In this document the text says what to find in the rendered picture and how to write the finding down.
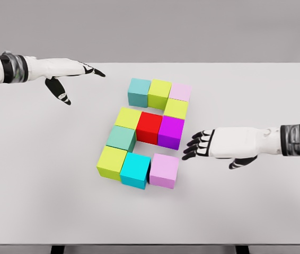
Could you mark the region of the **lilac cube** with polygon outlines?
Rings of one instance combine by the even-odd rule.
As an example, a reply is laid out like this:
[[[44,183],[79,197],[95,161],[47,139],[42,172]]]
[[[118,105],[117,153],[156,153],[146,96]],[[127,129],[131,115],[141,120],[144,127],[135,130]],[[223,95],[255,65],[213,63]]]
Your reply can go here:
[[[179,158],[155,153],[149,174],[151,185],[173,189],[179,167]]]

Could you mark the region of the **yellow-green cube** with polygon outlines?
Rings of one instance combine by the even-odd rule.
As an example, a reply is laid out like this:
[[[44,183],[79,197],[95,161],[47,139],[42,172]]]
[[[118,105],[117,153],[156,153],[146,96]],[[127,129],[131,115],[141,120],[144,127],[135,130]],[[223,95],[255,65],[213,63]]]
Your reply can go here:
[[[189,102],[169,98],[164,110],[164,116],[186,119]]]
[[[135,130],[141,116],[141,111],[132,108],[122,107],[115,121],[116,126]]]
[[[120,182],[120,172],[126,155],[126,150],[105,146],[96,164],[100,176]]]
[[[153,79],[148,91],[148,107],[165,110],[172,83]]]

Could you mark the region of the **pale pink cube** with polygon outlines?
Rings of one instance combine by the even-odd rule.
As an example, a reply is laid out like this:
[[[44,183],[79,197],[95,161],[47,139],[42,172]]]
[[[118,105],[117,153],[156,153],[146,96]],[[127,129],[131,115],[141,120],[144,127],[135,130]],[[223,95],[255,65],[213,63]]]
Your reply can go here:
[[[180,101],[190,101],[192,87],[185,84],[172,83],[169,98]]]

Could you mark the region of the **purple cube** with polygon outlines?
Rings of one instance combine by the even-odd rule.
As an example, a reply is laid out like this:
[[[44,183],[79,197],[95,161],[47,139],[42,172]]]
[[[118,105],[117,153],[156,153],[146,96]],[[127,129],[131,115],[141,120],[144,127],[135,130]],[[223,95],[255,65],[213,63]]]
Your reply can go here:
[[[173,150],[178,150],[182,137],[184,120],[170,116],[163,116],[158,132],[157,145]]]

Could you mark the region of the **red cube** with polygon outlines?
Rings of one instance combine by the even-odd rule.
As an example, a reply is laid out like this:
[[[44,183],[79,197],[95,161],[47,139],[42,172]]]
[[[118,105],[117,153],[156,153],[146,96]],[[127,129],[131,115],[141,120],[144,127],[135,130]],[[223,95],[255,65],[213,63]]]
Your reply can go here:
[[[142,112],[136,127],[137,141],[157,145],[162,119],[161,115]]]

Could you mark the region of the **mint green cube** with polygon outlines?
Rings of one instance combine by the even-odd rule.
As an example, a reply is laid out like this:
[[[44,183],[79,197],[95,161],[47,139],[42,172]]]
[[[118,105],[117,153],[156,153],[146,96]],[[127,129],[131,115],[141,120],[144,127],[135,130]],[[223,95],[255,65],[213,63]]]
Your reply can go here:
[[[107,146],[133,152],[136,143],[136,131],[134,129],[125,128],[114,125],[108,140]]]

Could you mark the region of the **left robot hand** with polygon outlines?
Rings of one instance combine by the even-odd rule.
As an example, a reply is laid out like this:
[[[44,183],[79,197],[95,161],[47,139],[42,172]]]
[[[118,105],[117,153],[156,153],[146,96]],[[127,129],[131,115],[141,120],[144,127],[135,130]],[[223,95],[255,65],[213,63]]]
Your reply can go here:
[[[43,72],[43,76],[46,78],[45,84],[47,88],[55,98],[67,105],[71,105],[71,101],[63,85],[58,80],[59,77],[74,77],[86,74],[105,77],[105,74],[100,70],[83,62],[67,58],[46,59],[45,67],[46,70]]]

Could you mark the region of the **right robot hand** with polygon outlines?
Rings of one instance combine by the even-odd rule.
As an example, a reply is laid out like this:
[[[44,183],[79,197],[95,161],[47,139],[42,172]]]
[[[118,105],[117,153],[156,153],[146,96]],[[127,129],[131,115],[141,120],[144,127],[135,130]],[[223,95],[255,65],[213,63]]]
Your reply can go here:
[[[232,159],[229,169],[240,168],[257,159],[260,153],[259,135],[258,129],[248,127],[202,130],[187,143],[182,160],[198,156]]]

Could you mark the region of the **dull teal cube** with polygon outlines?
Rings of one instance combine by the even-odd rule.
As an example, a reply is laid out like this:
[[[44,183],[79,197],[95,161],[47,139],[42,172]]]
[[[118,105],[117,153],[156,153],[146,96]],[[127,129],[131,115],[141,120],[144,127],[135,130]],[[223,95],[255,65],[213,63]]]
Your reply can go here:
[[[148,91],[150,80],[132,78],[128,88],[128,103],[130,106],[148,107]]]

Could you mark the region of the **bright cyan cube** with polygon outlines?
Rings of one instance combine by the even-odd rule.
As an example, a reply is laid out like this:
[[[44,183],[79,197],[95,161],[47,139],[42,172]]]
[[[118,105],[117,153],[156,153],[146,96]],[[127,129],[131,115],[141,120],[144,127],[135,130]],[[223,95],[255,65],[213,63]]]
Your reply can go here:
[[[124,160],[120,178],[124,185],[145,189],[151,158],[128,152]]]

